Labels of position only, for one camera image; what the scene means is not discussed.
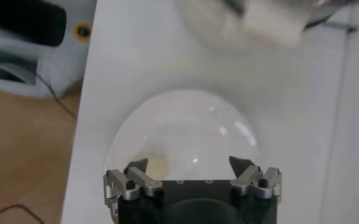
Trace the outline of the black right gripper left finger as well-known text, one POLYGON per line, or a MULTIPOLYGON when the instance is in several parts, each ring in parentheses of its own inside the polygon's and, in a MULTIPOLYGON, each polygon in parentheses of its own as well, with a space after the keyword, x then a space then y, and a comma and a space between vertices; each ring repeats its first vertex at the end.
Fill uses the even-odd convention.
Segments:
POLYGON ((114 223, 119 223, 119 203, 137 201, 141 196, 158 199, 164 195, 163 182, 146 174, 148 159, 131 161, 123 171, 106 170, 103 175, 104 204, 114 223))

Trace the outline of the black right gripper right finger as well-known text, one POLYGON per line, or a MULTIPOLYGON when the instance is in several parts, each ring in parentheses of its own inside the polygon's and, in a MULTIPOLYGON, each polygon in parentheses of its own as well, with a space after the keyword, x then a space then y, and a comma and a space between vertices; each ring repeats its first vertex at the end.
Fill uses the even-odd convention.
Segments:
POLYGON ((282 202, 282 173, 278 168, 269 167, 266 172, 249 159, 229 156, 229 163, 236 176, 230 185, 240 196, 248 195, 250 190, 259 199, 275 197, 282 202))

